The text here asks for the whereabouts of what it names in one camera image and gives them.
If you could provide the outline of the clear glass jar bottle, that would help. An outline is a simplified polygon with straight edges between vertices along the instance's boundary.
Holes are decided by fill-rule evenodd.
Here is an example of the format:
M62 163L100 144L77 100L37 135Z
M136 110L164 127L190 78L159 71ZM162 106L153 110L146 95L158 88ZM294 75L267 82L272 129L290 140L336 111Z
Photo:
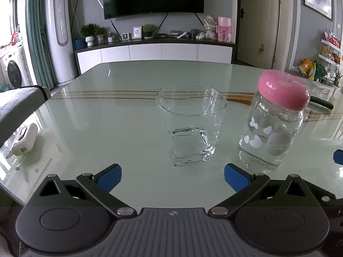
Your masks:
M277 169L303 121L303 110L282 108L256 92L239 140L239 158L243 166L254 173L267 175Z

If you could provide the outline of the plush doll bouquet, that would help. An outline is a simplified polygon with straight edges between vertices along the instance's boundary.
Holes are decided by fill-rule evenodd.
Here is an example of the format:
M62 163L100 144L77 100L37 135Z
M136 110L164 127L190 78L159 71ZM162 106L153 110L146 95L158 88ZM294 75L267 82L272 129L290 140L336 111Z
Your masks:
M207 15L204 21L205 23L203 27L206 31L205 38L216 40L216 25L217 25L216 20L210 15Z

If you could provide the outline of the white photo frame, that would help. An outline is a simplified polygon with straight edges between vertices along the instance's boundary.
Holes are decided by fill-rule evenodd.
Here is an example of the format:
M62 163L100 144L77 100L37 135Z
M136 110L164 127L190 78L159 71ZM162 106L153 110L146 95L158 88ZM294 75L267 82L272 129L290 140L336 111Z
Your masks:
M132 28L132 39L141 39L142 38L142 27L136 26Z

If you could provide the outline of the grey sofa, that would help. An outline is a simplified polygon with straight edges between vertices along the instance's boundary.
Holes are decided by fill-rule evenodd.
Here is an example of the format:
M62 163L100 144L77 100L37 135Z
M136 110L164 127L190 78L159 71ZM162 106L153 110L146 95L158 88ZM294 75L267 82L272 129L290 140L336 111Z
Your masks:
M1 92L1 146L50 97L50 90L39 85Z

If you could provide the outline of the pink polka dot cap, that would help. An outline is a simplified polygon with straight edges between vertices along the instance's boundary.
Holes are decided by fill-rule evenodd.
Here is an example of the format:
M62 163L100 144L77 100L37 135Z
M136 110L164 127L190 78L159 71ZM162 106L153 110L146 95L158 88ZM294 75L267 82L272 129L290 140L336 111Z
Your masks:
M310 101L308 86L298 77L283 71L264 71L257 87L265 99L284 109L301 111Z

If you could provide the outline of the white washing machine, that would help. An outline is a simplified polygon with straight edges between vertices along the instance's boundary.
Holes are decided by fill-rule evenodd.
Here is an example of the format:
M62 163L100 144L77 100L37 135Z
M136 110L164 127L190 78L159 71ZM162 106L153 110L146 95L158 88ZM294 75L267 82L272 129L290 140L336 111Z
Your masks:
M23 47L17 46L5 54L2 59L3 76L9 89L32 84Z

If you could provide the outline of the potted plant white pot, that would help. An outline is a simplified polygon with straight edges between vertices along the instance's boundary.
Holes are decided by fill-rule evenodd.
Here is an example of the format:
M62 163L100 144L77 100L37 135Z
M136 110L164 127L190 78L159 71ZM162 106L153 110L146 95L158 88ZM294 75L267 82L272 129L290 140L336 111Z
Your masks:
M98 25L94 23L88 23L81 27L80 33L85 38L87 47L94 46L95 35L98 29Z

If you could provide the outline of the white tower air conditioner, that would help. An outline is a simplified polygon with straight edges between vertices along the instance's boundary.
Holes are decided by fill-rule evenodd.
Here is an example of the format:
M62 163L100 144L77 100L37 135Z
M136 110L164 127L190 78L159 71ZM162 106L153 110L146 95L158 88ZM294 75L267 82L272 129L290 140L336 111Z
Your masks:
M66 84L78 76L68 0L45 0L45 21L56 82Z

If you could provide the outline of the green curtain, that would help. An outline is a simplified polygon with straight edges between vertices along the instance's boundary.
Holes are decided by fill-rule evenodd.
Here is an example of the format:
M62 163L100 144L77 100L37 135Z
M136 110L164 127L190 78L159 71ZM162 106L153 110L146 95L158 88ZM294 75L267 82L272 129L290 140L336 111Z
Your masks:
M26 0L26 32L31 64L38 85L52 89L55 71L45 21L45 0Z

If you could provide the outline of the black remote control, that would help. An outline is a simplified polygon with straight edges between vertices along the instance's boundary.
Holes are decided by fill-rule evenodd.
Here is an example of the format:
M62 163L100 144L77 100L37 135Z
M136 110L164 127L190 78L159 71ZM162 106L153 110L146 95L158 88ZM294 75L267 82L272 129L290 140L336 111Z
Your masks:
M329 110L332 110L334 109L334 106L332 103L326 101L326 100L323 100L323 99L320 99L319 97L316 97L316 96L311 96L310 97L310 102L311 103L315 103L317 105L320 105L320 106L323 106L325 107L326 109L329 109Z

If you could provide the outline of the clear drinking glass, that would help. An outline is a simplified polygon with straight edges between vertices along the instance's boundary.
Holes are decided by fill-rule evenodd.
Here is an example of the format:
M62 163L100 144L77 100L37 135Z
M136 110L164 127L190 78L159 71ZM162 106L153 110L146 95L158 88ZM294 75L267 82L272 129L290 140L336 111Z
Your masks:
M179 84L160 89L156 101L172 164L209 161L219 140L227 99L207 85Z

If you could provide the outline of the pink gift box with bow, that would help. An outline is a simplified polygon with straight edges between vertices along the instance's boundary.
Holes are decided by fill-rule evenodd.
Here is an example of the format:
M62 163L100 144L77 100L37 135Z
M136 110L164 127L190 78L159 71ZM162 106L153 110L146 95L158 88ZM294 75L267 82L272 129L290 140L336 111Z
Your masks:
M231 19L225 16L219 16L216 25L217 39L220 42L231 41Z

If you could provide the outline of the small cactus plant pot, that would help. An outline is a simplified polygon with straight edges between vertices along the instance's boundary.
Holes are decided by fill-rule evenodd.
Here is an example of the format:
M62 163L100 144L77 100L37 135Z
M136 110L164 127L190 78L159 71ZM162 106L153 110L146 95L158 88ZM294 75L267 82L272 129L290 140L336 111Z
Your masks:
M154 24L145 24L142 26L142 36L144 39L152 38L153 32L155 31L155 25Z

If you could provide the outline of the white interior door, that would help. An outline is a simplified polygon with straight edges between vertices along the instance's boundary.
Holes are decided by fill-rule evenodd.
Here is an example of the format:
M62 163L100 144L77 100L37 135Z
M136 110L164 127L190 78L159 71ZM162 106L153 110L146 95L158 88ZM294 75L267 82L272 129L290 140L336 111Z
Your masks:
M241 0L237 59L271 69L277 43L279 0Z

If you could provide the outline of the white snack shelf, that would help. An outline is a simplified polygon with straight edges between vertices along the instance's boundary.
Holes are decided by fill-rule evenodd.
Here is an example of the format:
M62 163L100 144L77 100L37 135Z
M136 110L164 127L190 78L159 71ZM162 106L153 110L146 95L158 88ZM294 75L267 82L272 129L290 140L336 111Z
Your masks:
M342 80L342 42L331 30L323 32L319 59L327 71L326 77L338 87Z

